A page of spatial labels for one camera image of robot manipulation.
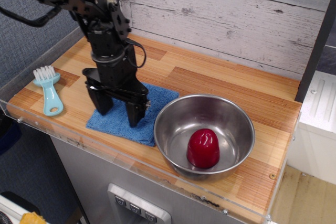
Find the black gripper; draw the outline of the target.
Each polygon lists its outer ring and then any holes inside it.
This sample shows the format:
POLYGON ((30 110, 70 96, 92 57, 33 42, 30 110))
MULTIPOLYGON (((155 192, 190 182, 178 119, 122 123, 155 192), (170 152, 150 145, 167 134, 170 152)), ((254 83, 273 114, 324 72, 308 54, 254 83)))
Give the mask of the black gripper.
POLYGON ((129 124, 136 127, 145 117, 150 106, 148 89, 136 78, 137 61, 134 53, 122 53, 118 57, 92 55, 96 68, 85 68, 89 96, 101 115, 113 107, 112 98, 125 102, 129 124))

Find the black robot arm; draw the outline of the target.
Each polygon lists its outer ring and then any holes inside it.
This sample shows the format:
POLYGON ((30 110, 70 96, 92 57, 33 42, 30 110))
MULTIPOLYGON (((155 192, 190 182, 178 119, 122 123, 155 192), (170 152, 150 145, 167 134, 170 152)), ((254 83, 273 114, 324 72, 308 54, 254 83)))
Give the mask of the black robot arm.
POLYGON ((113 107, 113 100, 123 101, 129 124, 135 127, 150 105, 148 89, 136 78, 139 65, 135 47, 128 35, 129 20, 123 15, 119 0, 37 0, 56 9, 69 11, 91 45, 95 68, 86 68, 88 93, 100 114, 113 107))

